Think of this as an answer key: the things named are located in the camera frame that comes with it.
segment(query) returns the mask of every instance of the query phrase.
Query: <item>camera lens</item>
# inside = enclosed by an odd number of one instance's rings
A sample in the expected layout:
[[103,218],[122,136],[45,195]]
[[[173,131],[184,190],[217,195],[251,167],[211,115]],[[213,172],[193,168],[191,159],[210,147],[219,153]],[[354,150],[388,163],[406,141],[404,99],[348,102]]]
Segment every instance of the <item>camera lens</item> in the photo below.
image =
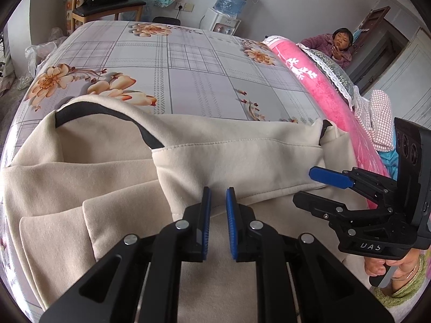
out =
[[416,165],[416,163],[418,162],[418,150],[417,150],[416,145],[414,143],[412,144],[412,151],[410,153],[410,159],[411,159],[413,165]]
[[402,137],[402,152],[406,158],[409,157],[409,140],[406,135]]
[[397,148],[401,145],[401,137],[399,136],[399,132],[397,132]]

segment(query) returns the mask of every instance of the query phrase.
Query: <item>wrist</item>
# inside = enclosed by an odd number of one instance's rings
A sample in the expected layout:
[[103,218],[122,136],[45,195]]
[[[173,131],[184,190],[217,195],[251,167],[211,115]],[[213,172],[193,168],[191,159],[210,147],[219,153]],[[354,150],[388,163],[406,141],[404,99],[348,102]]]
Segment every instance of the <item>wrist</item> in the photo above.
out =
[[416,275],[416,273],[419,271],[420,267],[420,261],[419,259],[416,262],[416,265],[413,267],[413,269],[406,275],[400,277],[400,278],[392,278],[392,291],[396,292],[400,290],[402,287],[404,287],[407,283],[409,283],[413,277]]

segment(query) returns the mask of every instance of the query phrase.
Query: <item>wall outlet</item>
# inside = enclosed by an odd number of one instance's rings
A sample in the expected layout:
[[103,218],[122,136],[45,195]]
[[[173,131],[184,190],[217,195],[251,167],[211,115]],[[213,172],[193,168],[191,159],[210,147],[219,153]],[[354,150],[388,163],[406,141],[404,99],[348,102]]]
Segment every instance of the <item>wall outlet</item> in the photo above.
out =
[[193,11],[194,4],[192,4],[192,3],[178,2],[175,5],[175,9],[179,10],[180,6],[183,6],[183,8],[181,10],[183,10],[184,12],[191,12],[191,11]]

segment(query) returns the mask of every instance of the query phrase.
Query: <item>black strap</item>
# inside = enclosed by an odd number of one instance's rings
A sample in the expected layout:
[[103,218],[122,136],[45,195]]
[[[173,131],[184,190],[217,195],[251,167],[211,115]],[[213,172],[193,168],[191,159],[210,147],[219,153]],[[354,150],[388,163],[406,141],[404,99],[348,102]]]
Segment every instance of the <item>black strap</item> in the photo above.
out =
[[55,128],[58,128],[71,120],[75,120],[92,114],[112,115],[114,117],[117,117],[118,119],[131,121],[138,127],[139,131],[141,132],[142,139],[145,141],[148,147],[150,147],[151,149],[164,147],[164,145],[156,137],[150,134],[141,124],[139,124],[132,118],[119,111],[114,111],[97,103],[77,102],[70,104],[63,109],[60,109],[55,113]]
[[320,140],[321,140],[321,139],[322,139],[322,137],[325,135],[326,129],[327,129],[329,126],[332,126],[332,124],[331,124],[328,120],[324,119],[324,120],[323,120],[323,126],[322,126],[322,132],[320,132],[319,145],[321,145],[321,144],[320,144]]

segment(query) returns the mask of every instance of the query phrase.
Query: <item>power cord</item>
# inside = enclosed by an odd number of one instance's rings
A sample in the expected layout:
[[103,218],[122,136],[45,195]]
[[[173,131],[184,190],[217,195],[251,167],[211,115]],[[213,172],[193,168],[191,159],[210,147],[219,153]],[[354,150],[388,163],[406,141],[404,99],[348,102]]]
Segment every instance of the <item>power cord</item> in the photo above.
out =
[[206,15],[203,15],[203,17],[200,19],[198,29],[200,29],[200,24],[202,23],[202,19],[204,19],[204,18],[205,18],[205,16],[206,16]]
[[180,12],[181,12],[181,10],[183,9],[183,6],[182,5],[179,5],[178,6],[178,13],[177,13],[177,16],[175,17],[175,19],[177,19],[178,18],[178,16],[180,15]]

